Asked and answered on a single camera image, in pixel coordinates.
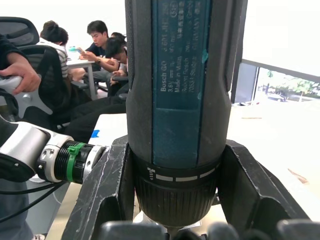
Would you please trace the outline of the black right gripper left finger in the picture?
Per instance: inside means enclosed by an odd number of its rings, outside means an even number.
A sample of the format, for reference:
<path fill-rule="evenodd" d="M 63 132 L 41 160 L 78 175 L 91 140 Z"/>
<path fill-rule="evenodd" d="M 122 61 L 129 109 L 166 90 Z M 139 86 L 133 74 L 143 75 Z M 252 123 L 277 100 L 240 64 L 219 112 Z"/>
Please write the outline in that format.
<path fill-rule="evenodd" d="M 132 221 L 134 174 L 127 136 L 113 141 L 84 180 L 63 240 L 96 240 L 103 223 Z"/>

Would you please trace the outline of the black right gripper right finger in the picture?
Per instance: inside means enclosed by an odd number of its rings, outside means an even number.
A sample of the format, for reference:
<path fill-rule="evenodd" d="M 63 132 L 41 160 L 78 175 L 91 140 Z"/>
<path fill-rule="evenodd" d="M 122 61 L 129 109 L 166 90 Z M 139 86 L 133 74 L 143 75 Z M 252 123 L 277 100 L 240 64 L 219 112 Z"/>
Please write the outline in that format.
<path fill-rule="evenodd" d="M 238 232 L 273 232 L 281 220 L 309 218 L 280 180 L 233 140 L 221 156 L 217 189 L 225 219 Z"/>

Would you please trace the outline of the bystander's bare hand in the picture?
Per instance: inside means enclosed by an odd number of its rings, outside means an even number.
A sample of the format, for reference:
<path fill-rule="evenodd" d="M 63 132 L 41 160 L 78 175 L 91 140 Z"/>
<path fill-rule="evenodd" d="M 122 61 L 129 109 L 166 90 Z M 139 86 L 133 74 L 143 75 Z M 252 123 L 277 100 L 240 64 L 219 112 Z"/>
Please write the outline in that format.
<path fill-rule="evenodd" d="M 40 86 L 41 83 L 41 78 L 37 75 L 28 61 L 15 62 L 6 69 L 1 70 L 0 75 L 4 77 L 18 76 L 22 78 L 20 84 L 13 91 L 14 95 L 22 92 L 33 92 Z"/>

